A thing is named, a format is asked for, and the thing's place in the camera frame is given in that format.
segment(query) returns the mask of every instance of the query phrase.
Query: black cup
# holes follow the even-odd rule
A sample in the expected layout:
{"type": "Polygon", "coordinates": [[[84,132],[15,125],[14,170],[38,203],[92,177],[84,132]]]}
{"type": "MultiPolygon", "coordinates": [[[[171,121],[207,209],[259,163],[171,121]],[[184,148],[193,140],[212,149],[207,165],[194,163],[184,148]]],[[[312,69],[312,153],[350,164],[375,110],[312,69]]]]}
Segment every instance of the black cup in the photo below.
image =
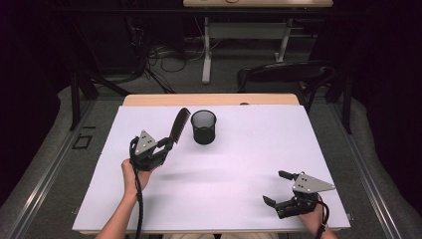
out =
{"type": "Polygon", "coordinates": [[[190,118],[193,126],[193,139],[199,144],[209,144],[215,138],[215,115],[206,110],[196,112],[190,118]]]}

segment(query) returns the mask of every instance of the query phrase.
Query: black chair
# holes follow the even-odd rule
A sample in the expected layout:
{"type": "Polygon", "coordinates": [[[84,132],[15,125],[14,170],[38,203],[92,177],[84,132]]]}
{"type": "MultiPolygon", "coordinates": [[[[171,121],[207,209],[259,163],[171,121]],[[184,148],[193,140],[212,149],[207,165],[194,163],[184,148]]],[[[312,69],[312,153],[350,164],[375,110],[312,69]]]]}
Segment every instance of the black chair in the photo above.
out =
{"type": "Polygon", "coordinates": [[[280,62],[238,72],[238,93],[292,93],[307,113],[317,89],[335,76],[330,62],[280,62]]]}

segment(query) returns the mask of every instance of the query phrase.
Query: black metal frame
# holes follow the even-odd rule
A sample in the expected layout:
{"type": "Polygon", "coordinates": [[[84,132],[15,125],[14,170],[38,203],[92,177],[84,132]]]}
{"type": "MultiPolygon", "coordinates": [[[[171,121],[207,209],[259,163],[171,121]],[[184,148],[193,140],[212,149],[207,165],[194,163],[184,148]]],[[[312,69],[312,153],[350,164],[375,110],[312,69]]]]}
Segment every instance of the black metal frame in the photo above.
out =
{"type": "MultiPolygon", "coordinates": [[[[64,8],[54,7],[52,4],[46,5],[46,13],[50,15],[51,20],[55,17],[75,17],[83,15],[113,15],[113,16],[143,16],[143,17],[162,17],[162,16],[182,16],[182,17],[260,17],[260,18],[324,18],[334,20],[350,20],[361,21],[371,16],[370,11],[347,11],[335,8],[317,8],[317,9],[300,9],[300,8],[181,8],[181,9],[87,9],[87,8],[64,8]]],[[[97,83],[103,84],[122,96],[127,96],[129,92],[114,85],[103,77],[82,66],[75,58],[72,52],[71,43],[68,39],[64,39],[63,30],[60,27],[54,26],[58,21],[51,21],[53,28],[56,29],[56,34],[59,42],[63,42],[62,48],[65,49],[65,58],[71,69],[74,72],[72,79],[72,93],[73,93],[73,114],[74,121],[71,129],[75,128],[80,119],[79,106],[79,88],[81,88],[84,95],[89,100],[97,98],[99,93],[94,88],[91,79],[97,83]]],[[[339,79],[336,87],[333,87],[328,92],[326,97],[328,102],[336,102],[343,94],[343,109],[342,109],[342,123],[348,133],[351,133],[349,126],[350,118],[350,103],[351,103],[351,85],[352,75],[355,72],[355,67],[365,55],[365,48],[361,45],[362,41],[357,41],[353,46],[354,49],[360,50],[350,56],[350,60],[344,65],[343,74],[339,79]]]]}

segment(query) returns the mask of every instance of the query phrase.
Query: desk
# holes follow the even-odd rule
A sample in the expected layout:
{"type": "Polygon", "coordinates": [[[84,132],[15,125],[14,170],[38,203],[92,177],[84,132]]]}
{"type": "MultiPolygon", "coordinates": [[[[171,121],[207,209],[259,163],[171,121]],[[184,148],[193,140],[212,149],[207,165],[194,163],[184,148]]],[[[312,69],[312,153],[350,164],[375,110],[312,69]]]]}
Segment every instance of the desk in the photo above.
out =
{"type": "MultiPolygon", "coordinates": [[[[239,0],[228,3],[225,0],[184,0],[185,7],[202,8],[321,8],[331,7],[332,0],[239,0]]],[[[282,62],[291,34],[293,19],[286,23],[211,23],[205,17],[204,38],[205,58],[202,83],[210,83],[211,57],[210,38],[231,39],[282,39],[276,61],[282,62]]]]}
{"type": "MultiPolygon", "coordinates": [[[[296,217],[280,220],[262,198],[286,201],[293,196],[293,182],[280,178],[278,170],[305,171],[333,183],[305,109],[295,96],[282,94],[128,96],[114,119],[73,230],[101,230],[122,196],[119,165],[128,158],[129,142],[143,129],[155,139],[167,136],[181,107],[192,113],[214,112],[216,139],[199,145],[190,122],[186,125],[143,190],[143,233],[306,230],[296,217]]],[[[337,191],[321,196],[330,207],[329,226],[349,227],[337,191]]],[[[129,232],[136,230],[136,207],[129,232]]]]}

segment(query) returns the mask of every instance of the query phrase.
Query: person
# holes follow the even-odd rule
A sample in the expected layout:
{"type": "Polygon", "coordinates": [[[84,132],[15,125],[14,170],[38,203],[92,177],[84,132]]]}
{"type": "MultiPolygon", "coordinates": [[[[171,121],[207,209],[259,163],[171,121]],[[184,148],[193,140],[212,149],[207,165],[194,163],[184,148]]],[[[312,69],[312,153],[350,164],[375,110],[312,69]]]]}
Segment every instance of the person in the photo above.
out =
{"type": "MultiPolygon", "coordinates": [[[[130,218],[131,211],[137,202],[136,186],[135,186],[135,175],[133,173],[132,165],[129,159],[125,159],[121,163],[121,170],[123,173],[124,193],[123,197],[115,210],[114,214],[105,224],[103,229],[97,235],[96,239],[121,239],[124,238],[124,234],[127,228],[127,223],[130,218]]],[[[149,178],[152,174],[151,171],[140,171],[138,173],[140,187],[146,187],[149,178]]],[[[317,231],[322,223],[322,205],[318,204],[313,212],[298,215],[308,230],[314,235],[317,235],[317,231]]],[[[165,234],[164,239],[213,239],[213,234],[165,234]]],[[[231,233],[222,234],[221,239],[277,239],[279,238],[277,233],[231,233]]],[[[336,239],[335,234],[325,226],[321,239],[336,239]]]]}

